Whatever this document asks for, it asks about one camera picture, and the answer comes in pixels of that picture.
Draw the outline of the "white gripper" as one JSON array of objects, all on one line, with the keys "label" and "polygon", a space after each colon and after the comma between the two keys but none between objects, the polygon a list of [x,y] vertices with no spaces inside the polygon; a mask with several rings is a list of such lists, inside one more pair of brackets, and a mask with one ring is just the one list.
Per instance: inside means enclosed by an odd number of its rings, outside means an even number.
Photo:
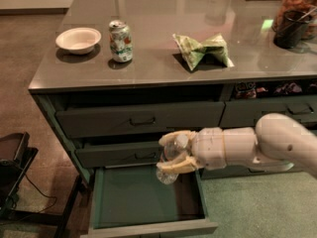
[{"label": "white gripper", "polygon": [[197,134],[189,130],[171,132],[163,135],[158,143],[163,147],[169,143],[177,143],[181,148],[186,148],[191,140],[191,152],[194,157],[180,156],[175,159],[159,161],[157,163],[158,169],[165,174],[180,175],[192,173],[202,168],[220,170],[227,166],[223,130],[220,128],[204,128]]}]

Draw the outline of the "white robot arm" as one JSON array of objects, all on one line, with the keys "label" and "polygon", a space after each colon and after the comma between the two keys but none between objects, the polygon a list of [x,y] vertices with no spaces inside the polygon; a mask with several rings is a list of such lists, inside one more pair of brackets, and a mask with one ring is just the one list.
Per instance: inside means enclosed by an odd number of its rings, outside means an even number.
[{"label": "white robot arm", "polygon": [[169,175],[244,166],[285,172],[297,167],[317,178],[317,136],[292,118],[269,113],[254,128],[204,128],[163,135],[158,169]]}]

